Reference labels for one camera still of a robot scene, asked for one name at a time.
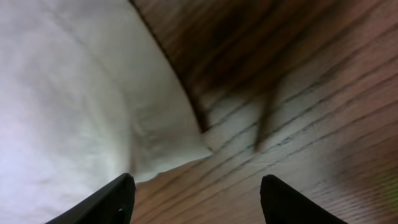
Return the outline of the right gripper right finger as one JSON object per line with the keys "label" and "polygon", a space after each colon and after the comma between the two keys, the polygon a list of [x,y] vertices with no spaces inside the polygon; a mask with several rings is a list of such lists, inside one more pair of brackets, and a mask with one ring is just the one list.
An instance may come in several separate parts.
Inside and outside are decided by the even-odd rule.
{"label": "right gripper right finger", "polygon": [[274,175],[262,178],[260,195],[267,224],[346,224]]}

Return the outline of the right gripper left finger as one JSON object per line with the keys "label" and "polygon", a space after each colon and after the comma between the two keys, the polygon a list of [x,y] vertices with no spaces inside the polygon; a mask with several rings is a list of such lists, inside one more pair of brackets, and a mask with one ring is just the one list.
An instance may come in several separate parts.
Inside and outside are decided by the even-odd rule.
{"label": "right gripper left finger", "polygon": [[129,224],[134,210],[135,193],[133,176],[121,174],[47,224]]}

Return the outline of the beige khaki shorts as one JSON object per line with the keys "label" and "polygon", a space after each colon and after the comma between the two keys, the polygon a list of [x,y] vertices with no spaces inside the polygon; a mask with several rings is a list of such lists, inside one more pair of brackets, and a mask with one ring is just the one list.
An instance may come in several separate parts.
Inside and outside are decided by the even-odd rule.
{"label": "beige khaki shorts", "polygon": [[2,223],[45,223],[123,173],[210,154],[129,1],[1,1]]}

